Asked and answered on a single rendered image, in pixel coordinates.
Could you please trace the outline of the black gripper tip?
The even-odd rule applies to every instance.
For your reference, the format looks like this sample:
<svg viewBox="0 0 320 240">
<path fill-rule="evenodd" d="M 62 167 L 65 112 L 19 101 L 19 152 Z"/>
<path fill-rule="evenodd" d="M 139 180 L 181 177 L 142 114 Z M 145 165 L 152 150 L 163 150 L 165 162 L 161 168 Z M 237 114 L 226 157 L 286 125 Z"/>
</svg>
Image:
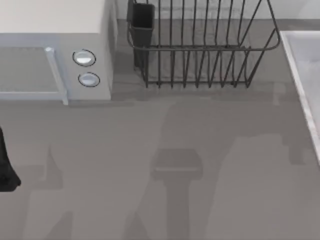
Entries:
<svg viewBox="0 0 320 240">
<path fill-rule="evenodd" d="M 9 160 L 3 130 L 0 127 L 0 193 L 13 192 L 21 184 L 22 181 Z"/>
</svg>

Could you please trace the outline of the white sink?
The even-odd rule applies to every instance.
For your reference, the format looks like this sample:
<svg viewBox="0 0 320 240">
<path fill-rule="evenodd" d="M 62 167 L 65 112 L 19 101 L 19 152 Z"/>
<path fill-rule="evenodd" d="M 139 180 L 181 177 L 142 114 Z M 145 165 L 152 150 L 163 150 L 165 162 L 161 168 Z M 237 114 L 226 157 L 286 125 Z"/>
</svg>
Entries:
<svg viewBox="0 0 320 240">
<path fill-rule="evenodd" d="M 280 37 L 320 166 L 320 30 L 282 30 Z"/>
</svg>

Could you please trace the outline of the black utensil cup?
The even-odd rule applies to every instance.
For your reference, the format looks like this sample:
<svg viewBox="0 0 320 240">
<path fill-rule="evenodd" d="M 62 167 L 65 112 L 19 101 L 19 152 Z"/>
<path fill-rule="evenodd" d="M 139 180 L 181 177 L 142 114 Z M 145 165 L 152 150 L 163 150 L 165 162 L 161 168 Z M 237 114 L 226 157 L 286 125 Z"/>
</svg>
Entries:
<svg viewBox="0 0 320 240">
<path fill-rule="evenodd" d="M 134 66 L 144 69 L 149 51 L 143 49 L 149 48 L 152 42 L 155 5 L 128 0 L 127 6 L 128 32 L 132 39 Z"/>
</svg>

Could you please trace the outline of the pale microwave oven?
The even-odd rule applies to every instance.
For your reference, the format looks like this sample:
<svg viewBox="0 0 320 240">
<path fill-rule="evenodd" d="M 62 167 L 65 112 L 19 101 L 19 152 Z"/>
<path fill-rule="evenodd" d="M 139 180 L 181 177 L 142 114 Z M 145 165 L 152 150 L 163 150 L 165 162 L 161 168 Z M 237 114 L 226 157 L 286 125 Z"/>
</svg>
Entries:
<svg viewBox="0 0 320 240">
<path fill-rule="evenodd" d="M 115 0 L 0 0 L 0 33 L 55 34 L 69 102 L 112 98 L 118 40 Z M 83 67 L 73 61 L 73 52 L 82 49 L 94 53 L 94 65 Z M 98 86 L 78 82 L 78 76 L 87 72 L 99 76 Z"/>
</svg>

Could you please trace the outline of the microwave glass door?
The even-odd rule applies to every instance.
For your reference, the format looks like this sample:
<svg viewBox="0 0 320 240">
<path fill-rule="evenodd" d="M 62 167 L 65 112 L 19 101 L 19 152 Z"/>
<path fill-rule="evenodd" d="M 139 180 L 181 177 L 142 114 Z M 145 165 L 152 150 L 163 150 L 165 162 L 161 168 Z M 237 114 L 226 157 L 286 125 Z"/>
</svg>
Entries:
<svg viewBox="0 0 320 240">
<path fill-rule="evenodd" d="M 0 32 L 0 101 L 69 104 L 61 44 L 53 33 Z"/>
</svg>

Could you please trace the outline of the silver microwave knob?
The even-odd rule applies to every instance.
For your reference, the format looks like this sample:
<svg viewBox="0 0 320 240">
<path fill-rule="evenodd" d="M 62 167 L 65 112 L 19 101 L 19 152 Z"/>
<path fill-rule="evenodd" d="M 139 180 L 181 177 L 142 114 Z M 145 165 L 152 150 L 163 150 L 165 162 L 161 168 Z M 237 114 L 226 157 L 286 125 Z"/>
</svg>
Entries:
<svg viewBox="0 0 320 240">
<path fill-rule="evenodd" d="M 96 63 L 97 58 L 92 51 L 81 49 L 72 53 L 72 60 L 81 67 L 90 67 Z"/>
<path fill-rule="evenodd" d="M 100 77 L 93 72 L 86 72 L 86 73 L 80 74 L 77 77 L 77 80 L 82 86 L 87 88 L 95 88 L 101 82 Z"/>
</svg>

